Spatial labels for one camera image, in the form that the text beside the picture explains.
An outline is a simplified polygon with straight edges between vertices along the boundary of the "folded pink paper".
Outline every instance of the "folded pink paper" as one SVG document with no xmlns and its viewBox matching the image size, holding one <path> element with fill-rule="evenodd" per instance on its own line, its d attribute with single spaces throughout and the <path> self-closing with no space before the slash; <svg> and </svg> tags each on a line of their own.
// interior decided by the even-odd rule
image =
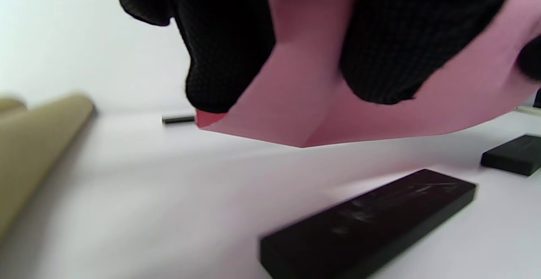
<svg viewBox="0 0 541 279">
<path fill-rule="evenodd" d="M 198 126 L 301 148 L 433 136 L 512 111 L 539 89 L 515 61 L 541 33 L 541 0 L 507 0 L 414 100 L 392 106 L 360 100 L 338 69 L 354 1 L 269 0 L 271 56 L 228 113 L 197 111 Z"/>
</svg>

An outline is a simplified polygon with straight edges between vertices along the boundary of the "black foam block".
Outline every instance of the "black foam block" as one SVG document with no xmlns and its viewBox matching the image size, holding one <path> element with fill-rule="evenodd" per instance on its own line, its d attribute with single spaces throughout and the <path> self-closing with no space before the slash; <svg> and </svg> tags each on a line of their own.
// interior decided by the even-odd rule
<svg viewBox="0 0 541 279">
<path fill-rule="evenodd" d="M 530 176 L 541 167 L 541 137 L 524 135 L 488 150 L 481 165 Z"/>
<path fill-rule="evenodd" d="M 261 264 L 274 279 L 366 278 L 472 202 L 475 189 L 418 171 L 263 237 Z"/>
</svg>

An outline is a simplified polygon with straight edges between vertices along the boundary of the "white table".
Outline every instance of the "white table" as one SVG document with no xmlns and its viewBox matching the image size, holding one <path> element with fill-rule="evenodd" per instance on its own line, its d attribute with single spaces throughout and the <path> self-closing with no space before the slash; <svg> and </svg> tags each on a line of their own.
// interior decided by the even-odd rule
<svg viewBox="0 0 541 279">
<path fill-rule="evenodd" d="M 268 279 L 257 236 L 407 173 L 479 184 L 477 200 L 376 279 L 541 278 L 541 174 L 479 168 L 541 118 L 509 113 L 440 137 L 298 149 L 104 116 L 0 249 L 2 279 Z"/>
</svg>

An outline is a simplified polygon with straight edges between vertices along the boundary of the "white surface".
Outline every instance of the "white surface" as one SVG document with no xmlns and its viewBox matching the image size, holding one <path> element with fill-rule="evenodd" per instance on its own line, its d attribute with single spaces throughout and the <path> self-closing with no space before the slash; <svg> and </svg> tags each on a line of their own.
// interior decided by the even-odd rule
<svg viewBox="0 0 541 279">
<path fill-rule="evenodd" d="M 0 0 L 0 96 L 30 106 L 68 92 L 107 113 L 189 108 L 176 25 L 128 16 L 118 0 Z"/>
<path fill-rule="evenodd" d="M 297 149 L 106 115 L 83 133 L 0 249 L 2 279 L 268 279 L 257 236 L 431 168 L 478 197 L 377 279 L 539 279 L 541 173 L 479 168 L 541 118 L 447 136 Z"/>
</svg>

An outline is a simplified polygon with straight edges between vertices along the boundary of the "white background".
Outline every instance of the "white background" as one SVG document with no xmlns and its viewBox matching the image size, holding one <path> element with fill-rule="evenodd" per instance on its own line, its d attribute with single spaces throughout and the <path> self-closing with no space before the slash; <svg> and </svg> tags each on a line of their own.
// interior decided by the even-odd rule
<svg viewBox="0 0 541 279">
<path fill-rule="evenodd" d="M 0 96 L 33 106 L 75 90 L 104 113 L 183 111 L 188 66 L 174 22 L 137 21 L 118 0 L 0 0 Z"/>
</svg>

